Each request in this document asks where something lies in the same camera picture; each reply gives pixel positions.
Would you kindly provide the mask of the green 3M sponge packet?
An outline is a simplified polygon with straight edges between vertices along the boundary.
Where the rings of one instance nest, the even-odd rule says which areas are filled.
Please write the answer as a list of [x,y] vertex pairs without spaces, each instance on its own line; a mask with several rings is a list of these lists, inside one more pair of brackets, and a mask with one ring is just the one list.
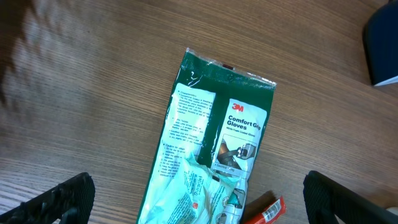
[[137,216],[160,197],[183,159],[237,177],[223,219],[240,223],[248,182],[263,139],[276,83],[187,49],[167,105],[150,177]]

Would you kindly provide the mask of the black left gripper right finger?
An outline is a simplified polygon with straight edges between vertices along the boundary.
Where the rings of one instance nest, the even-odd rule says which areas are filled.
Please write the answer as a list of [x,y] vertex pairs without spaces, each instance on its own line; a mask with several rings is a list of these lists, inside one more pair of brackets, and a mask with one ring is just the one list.
[[397,215],[377,206],[327,176],[312,170],[303,196],[309,224],[397,224]]

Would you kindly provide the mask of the pale green wipes sachet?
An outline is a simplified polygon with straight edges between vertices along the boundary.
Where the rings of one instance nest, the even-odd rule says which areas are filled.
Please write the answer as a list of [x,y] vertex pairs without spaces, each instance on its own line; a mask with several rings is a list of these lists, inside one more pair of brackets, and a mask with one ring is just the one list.
[[191,155],[183,159],[174,178],[152,205],[146,205],[144,223],[219,223],[238,182],[237,177],[218,174],[197,163]]

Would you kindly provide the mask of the red coffee stick sachet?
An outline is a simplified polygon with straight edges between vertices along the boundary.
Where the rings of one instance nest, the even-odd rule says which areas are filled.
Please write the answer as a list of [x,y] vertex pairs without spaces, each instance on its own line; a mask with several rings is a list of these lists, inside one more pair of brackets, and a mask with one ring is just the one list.
[[244,213],[244,224],[273,224],[286,212],[284,197],[281,196],[268,206],[270,199],[258,198],[248,205],[248,211]]

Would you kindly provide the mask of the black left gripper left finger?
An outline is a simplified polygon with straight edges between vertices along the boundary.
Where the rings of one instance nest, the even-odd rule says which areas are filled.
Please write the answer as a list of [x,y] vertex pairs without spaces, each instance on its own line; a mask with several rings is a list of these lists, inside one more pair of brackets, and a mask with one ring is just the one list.
[[58,220],[60,223],[87,224],[94,200],[93,179],[89,173],[82,172],[3,213],[1,223],[42,224]]

